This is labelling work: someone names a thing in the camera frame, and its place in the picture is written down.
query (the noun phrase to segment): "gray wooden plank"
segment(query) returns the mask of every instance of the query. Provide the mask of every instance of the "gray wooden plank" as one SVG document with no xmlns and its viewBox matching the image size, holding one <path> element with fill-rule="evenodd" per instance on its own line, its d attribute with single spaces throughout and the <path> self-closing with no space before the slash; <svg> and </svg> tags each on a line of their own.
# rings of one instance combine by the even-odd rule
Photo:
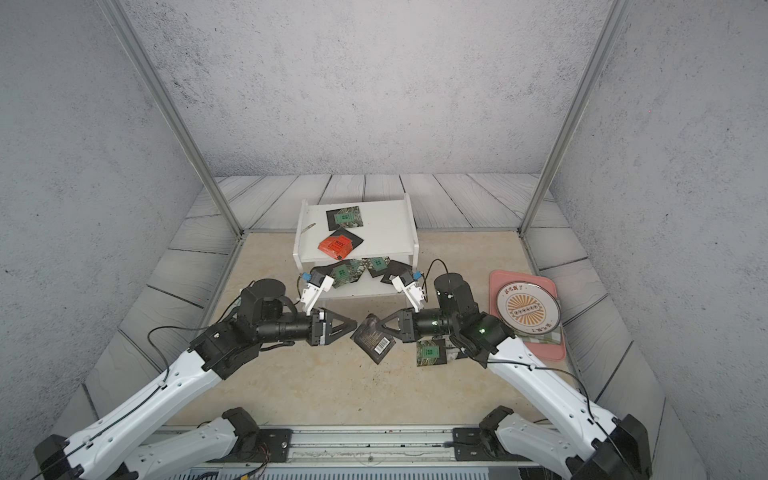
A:
<svg viewBox="0 0 768 480">
<path fill-rule="evenodd" d="M 544 270 L 541 275 L 554 281 L 558 288 L 560 320 L 563 323 L 594 305 L 607 293 L 589 260 L 556 266 Z"/>
<path fill-rule="evenodd" d="M 226 177 L 218 182 L 219 189 L 227 201 L 232 201 L 248 187 L 256 183 L 260 178 L 261 177 L 254 176 Z M 187 218 L 202 217 L 204 215 L 218 215 L 220 213 L 221 212 L 214 203 L 214 199 L 210 197 L 208 190 L 203 187 L 203 190 L 200 191 L 192 204 L 192 208 L 187 212 Z"/>
<path fill-rule="evenodd" d="M 168 248 L 208 253 L 229 253 L 235 234 L 222 215 L 192 217 L 181 222 Z"/>
<path fill-rule="evenodd" d="M 565 338 L 591 398 L 603 390 L 632 342 L 609 296 L 566 323 Z"/>
<path fill-rule="evenodd" d="M 560 211 L 555 202 L 541 202 L 536 211 L 536 218 L 531 223 L 532 227 L 568 227 L 568 220 Z"/>
<path fill-rule="evenodd" d="M 587 252 L 570 228 L 531 228 L 526 240 L 540 270 L 587 257 Z"/>
<path fill-rule="evenodd" d="M 64 408 L 64 411 L 58 417 L 58 421 L 53 425 L 51 434 L 68 437 L 96 420 L 98 420 L 98 417 L 91 407 L 91 402 L 88 401 L 85 389 L 83 386 L 79 386 Z"/>
<path fill-rule="evenodd" d="M 536 180 L 528 174 L 469 174 L 520 218 L 525 213 Z"/>
<path fill-rule="evenodd" d="M 533 177 L 533 181 L 534 181 L 533 185 L 534 186 L 531 188 L 531 195 L 533 195 L 533 189 L 536 187 L 536 184 L 538 184 L 539 174 L 527 174 L 527 175 L 530 175 L 531 177 Z M 544 195 L 544 200 L 545 201 L 549 201 L 549 202 L 554 202 L 555 201 L 554 200 L 554 195 L 552 195 L 552 192 L 549 191 L 549 189 L 547 189 L 547 193 Z"/>
<path fill-rule="evenodd" d="M 123 323 L 120 324 L 120 330 L 156 366 L 164 368 L 162 358 L 147 341 L 147 334 L 153 328 L 166 325 L 197 328 L 202 316 L 203 309 L 199 306 L 146 287 L 128 310 Z M 189 347 L 189 342 L 199 334 L 200 331 L 160 329 L 152 333 L 152 342 L 165 355 L 168 362 L 173 362 Z"/>
<path fill-rule="evenodd" d="M 232 200 L 230 208 L 240 221 L 240 225 L 243 228 L 251 228 L 295 179 L 296 175 L 264 177 Z"/>
<path fill-rule="evenodd" d="M 295 230 L 299 223 L 301 201 L 317 205 L 326 189 L 330 175 L 301 175 L 253 225 L 255 229 Z"/>
<path fill-rule="evenodd" d="M 118 331 L 85 379 L 85 388 L 91 394 L 96 413 L 103 417 L 158 374 L 139 349 Z"/>
<path fill-rule="evenodd" d="M 653 454 L 664 410 L 664 391 L 636 343 L 632 344 L 596 403 L 611 410 L 619 419 L 631 414 L 640 420 L 648 431 Z"/>
<path fill-rule="evenodd" d="M 653 470 L 653 480 L 707 480 L 699 452 L 669 401 L 661 417 Z"/>
<path fill-rule="evenodd" d="M 472 226 L 434 176 L 410 174 L 400 175 L 400 179 L 411 197 L 413 218 L 418 228 Z"/>
<path fill-rule="evenodd" d="M 530 174 L 469 174 L 520 218 L 531 201 L 537 180 Z M 533 227 L 567 227 L 568 221 L 554 201 L 541 202 Z"/>
<path fill-rule="evenodd" d="M 318 205 L 361 202 L 365 175 L 333 175 Z"/>
<path fill-rule="evenodd" d="M 520 217 L 467 175 L 436 174 L 435 178 L 473 227 L 520 226 Z"/>
<path fill-rule="evenodd" d="M 205 306 L 228 255 L 165 250 L 147 285 Z"/>
<path fill-rule="evenodd" d="M 399 175 L 366 175 L 366 193 L 363 196 L 366 202 L 402 200 L 405 193 Z"/>
</svg>

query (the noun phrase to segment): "black cable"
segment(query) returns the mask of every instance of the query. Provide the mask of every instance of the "black cable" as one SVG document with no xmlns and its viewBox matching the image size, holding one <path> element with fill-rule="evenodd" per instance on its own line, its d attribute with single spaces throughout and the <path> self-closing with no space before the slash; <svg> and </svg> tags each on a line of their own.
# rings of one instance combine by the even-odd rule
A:
<svg viewBox="0 0 768 480">
<path fill-rule="evenodd" d="M 482 365 L 482 363 L 479 360 L 477 360 L 477 359 L 473 359 L 473 360 L 475 360 L 477 363 L 480 363 Z M 621 458 L 621 461 L 624 463 L 624 466 L 626 466 L 627 470 L 632 474 L 632 478 L 636 478 L 637 477 L 634 474 L 634 470 L 632 469 L 632 467 L 630 467 L 629 462 L 627 462 L 627 459 L 621 454 L 621 451 L 619 451 L 619 448 L 616 446 L 616 443 L 614 443 L 614 440 L 611 438 L 610 435 L 608 435 L 608 432 L 605 431 L 603 426 L 600 425 L 600 422 L 598 422 L 595 419 L 594 415 L 592 414 L 592 408 L 589 405 L 590 404 L 590 399 L 589 399 L 589 393 L 587 392 L 587 388 L 584 386 L 584 383 L 581 383 L 581 380 L 576 375 L 574 375 L 571 372 L 567 372 L 567 371 L 561 370 L 561 369 L 552 368 L 552 367 L 549 367 L 549 366 L 532 365 L 530 363 L 516 362 L 514 360 L 489 360 L 488 363 L 511 363 L 512 365 L 521 365 L 521 366 L 528 367 L 529 369 L 532 369 L 532 370 L 551 370 L 552 372 L 564 373 L 565 375 L 570 376 L 572 379 L 576 380 L 576 382 L 578 383 L 579 387 L 581 387 L 582 394 L 584 395 L 584 397 L 587 400 L 587 413 L 589 414 L 590 418 L 592 419 L 592 422 L 594 422 L 594 424 L 598 426 L 598 428 L 605 435 L 605 438 L 614 447 L 614 449 L 616 450 L 616 453 L 619 455 L 619 458 Z"/>
<path fill-rule="evenodd" d="M 293 303 L 293 305 L 296 305 L 298 302 L 301 301 L 301 289 L 299 288 L 299 282 L 301 281 L 301 275 L 299 275 L 299 278 L 296 279 L 296 291 L 299 294 L 299 299 Z"/>
<path fill-rule="evenodd" d="M 445 265 L 445 262 L 442 261 L 439 258 L 435 258 L 432 261 L 432 263 L 429 264 L 429 268 L 427 269 L 427 274 L 424 276 L 424 283 L 422 283 L 422 288 L 424 289 L 424 303 L 427 303 L 429 301 L 429 294 L 427 293 L 428 292 L 428 289 L 427 289 L 427 278 L 429 278 L 429 272 L 432 271 L 432 265 L 434 265 L 435 262 L 442 263 L 443 268 L 445 268 L 445 272 L 446 273 L 449 272 L 448 267 Z"/>
<path fill-rule="evenodd" d="M 207 330 L 208 327 L 207 326 L 202 326 L 202 327 L 196 328 L 196 329 L 189 329 L 189 328 L 185 328 L 185 327 L 182 327 L 182 326 L 163 325 L 163 326 L 156 326 L 152 330 L 150 330 L 149 333 L 147 333 L 147 341 L 149 342 L 150 345 L 152 345 L 152 348 L 154 348 L 155 352 L 157 352 L 157 354 L 160 356 L 160 358 L 163 359 L 163 363 L 165 364 L 165 378 L 163 378 L 163 383 L 165 383 L 166 380 L 168 380 L 168 375 L 170 375 L 170 363 L 168 363 L 168 360 L 165 358 L 165 355 L 163 355 L 163 353 L 160 351 L 160 349 L 157 348 L 157 345 L 155 345 L 154 342 L 152 342 L 152 338 L 151 338 L 151 335 L 152 335 L 153 332 L 155 332 L 156 330 L 161 330 L 161 329 L 176 329 L 176 330 L 187 330 L 187 331 L 190 331 L 190 332 L 194 332 L 194 331 L 200 331 L 200 330 Z"/>
<path fill-rule="evenodd" d="M 240 299 L 240 295 L 236 296 L 236 297 L 235 297 L 235 300 L 232 300 L 232 303 L 230 303 L 229 305 L 227 305 L 227 308 L 226 308 L 226 309 L 224 309 L 224 313 L 222 313 L 222 314 L 221 314 L 221 318 L 219 318 L 219 319 L 216 321 L 216 323 L 219 323 L 221 320 L 223 320 L 223 319 L 224 319 L 224 317 L 225 317 L 225 316 L 227 316 L 227 312 L 229 312 L 229 311 L 230 311 L 230 308 L 232 308 L 232 305 L 234 305 L 234 304 L 235 304 L 235 302 L 236 302 L 236 301 L 238 301 L 239 299 Z"/>
<path fill-rule="evenodd" d="M 276 345 L 272 345 L 272 346 L 265 346 L 264 348 L 259 349 L 259 351 L 269 352 L 270 350 L 279 349 L 281 346 L 294 346 L 294 345 L 296 345 L 296 342 L 289 340 L 288 342 L 277 343 Z"/>
<path fill-rule="evenodd" d="M 203 480 L 203 478 L 219 478 L 219 472 L 205 472 L 200 476 L 194 478 L 194 480 Z"/>
</svg>

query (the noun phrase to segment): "metal frame pole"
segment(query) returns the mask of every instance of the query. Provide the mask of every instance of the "metal frame pole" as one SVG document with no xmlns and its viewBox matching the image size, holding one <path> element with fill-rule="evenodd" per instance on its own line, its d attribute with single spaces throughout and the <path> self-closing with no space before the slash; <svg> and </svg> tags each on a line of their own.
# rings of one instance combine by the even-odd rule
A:
<svg viewBox="0 0 768 480">
<path fill-rule="evenodd" d="M 224 198 L 218 183 L 213 175 L 211 175 L 200 149 L 198 149 L 197 145 L 194 143 L 187 126 L 184 124 L 178 110 L 170 99 L 170 95 L 163 86 L 160 76 L 149 61 L 147 52 L 144 50 L 139 38 L 136 36 L 136 32 L 131 26 L 131 22 L 125 14 L 125 10 L 122 5 L 120 5 L 120 1 L 98 0 L 98 4 L 101 6 L 104 16 L 107 17 L 110 25 L 112 25 L 114 33 L 118 36 L 118 40 L 120 40 L 120 43 L 123 45 L 128 57 L 134 63 L 139 75 L 144 79 L 144 83 L 147 85 L 147 88 L 149 88 L 150 93 L 152 93 L 152 97 L 160 108 L 163 117 L 165 117 L 165 120 L 168 122 L 168 126 L 170 126 L 170 129 L 176 135 L 176 139 L 179 140 L 181 147 L 184 149 L 187 159 L 189 159 L 192 167 L 194 167 L 197 172 L 197 175 L 203 181 L 203 185 L 210 193 L 211 198 L 214 199 L 214 203 L 219 211 L 224 215 L 224 218 L 227 219 L 227 223 L 232 231 L 236 236 L 240 237 L 243 234 L 243 228 L 241 227 L 240 222 L 237 221 L 232 209 L 230 209 L 227 199 Z"/>
<path fill-rule="evenodd" d="M 581 82 L 579 83 L 576 95 L 574 95 L 574 99 L 571 102 L 571 108 L 568 110 L 568 115 L 565 117 L 565 121 L 560 129 L 557 140 L 554 142 L 549 158 L 547 158 L 547 162 L 541 170 L 541 176 L 538 178 L 538 184 L 534 190 L 533 197 L 531 197 L 531 203 L 529 203 L 528 208 L 525 209 L 523 222 L 518 231 L 520 233 L 520 238 L 525 238 L 525 234 L 528 232 L 528 229 L 531 228 L 538 207 L 544 200 L 544 196 L 554 179 L 554 175 L 558 172 L 568 143 L 571 141 L 571 137 L 584 113 L 584 109 L 587 107 L 589 95 L 595 84 L 598 82 L 600 73 L 603 71 L 605 62 L 608 59 L 608 55 L 611 53 L 611 49 L 616 42 L 616 37 L 618 36 L 622 25 L 624 25 L 624 21 L 627 19 L 627 13 L 629 12 L 631 4 L 632 0 L 614 0 L 614 4 L 608 12 L 608 18 L 606 18 L 605 24 L 603 25 L 603 31 L 600 33 L 600 37 L 598 37 L 598 43 L 594 46 L 592 56 L 589 58 L 587 67 L 581 76 Z"/>
</svg>

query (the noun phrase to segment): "black packet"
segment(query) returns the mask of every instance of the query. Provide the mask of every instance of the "black packet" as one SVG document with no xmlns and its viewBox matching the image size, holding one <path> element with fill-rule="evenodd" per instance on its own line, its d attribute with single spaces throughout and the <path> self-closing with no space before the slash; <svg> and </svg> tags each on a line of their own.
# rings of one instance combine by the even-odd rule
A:
<svg viewBox="0 0 768 480">
<path fill-rule="evenodd" d="M 388 333 L 376 329 L 379 317 L 370 313 L 352 334 L 352 340 L 379 365 L 395 346 L 395 339 Z"/>
<path fill-rule="evenodd" d="M 392 285 L 392 278 L 400 276 L 402 273 L 410 272 L 413 267 L 407 263 L 399 262 L 397 260 L 390 260 L 386 266 L 386 272 L 382 276 L 381 282 Z"/>
</svg>

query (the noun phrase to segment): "metal plate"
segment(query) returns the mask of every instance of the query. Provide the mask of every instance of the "metal plate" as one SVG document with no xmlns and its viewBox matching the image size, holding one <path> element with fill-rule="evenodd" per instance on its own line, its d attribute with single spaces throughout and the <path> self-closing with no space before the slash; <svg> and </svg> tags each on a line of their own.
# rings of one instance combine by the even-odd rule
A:
<svg viewBox="0 0 768 480">
<path fill-rule="evenodd" d="M 528 459 L 510 453 L 491 457 L 480 443 L 480 429 L 453 429 L 453 454 L 458 462 L 525 462 Z"/>
<path fill-rule="evenodd" d="M 544 335 L 558 327 L 560 305 L 539 285 L 512 282 L 496 296 L 496 308 L 507 325 L 526 335 Z"/>
</svg>

